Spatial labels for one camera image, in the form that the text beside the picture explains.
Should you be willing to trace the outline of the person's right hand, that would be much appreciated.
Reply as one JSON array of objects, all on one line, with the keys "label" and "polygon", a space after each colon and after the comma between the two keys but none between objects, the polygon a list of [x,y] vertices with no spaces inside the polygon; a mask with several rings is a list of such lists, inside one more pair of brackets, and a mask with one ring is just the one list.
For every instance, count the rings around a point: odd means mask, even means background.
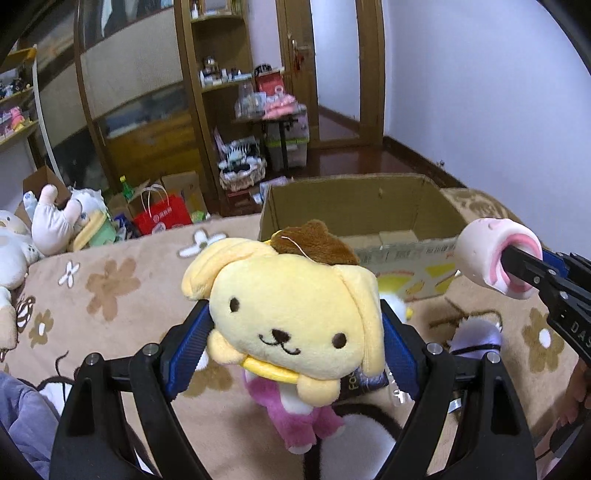
[{"label": "person's right hand", "polygon": [[557,426],[574,423],[582,408],[590,409],[590,367],[579,359],[561,403]]}]

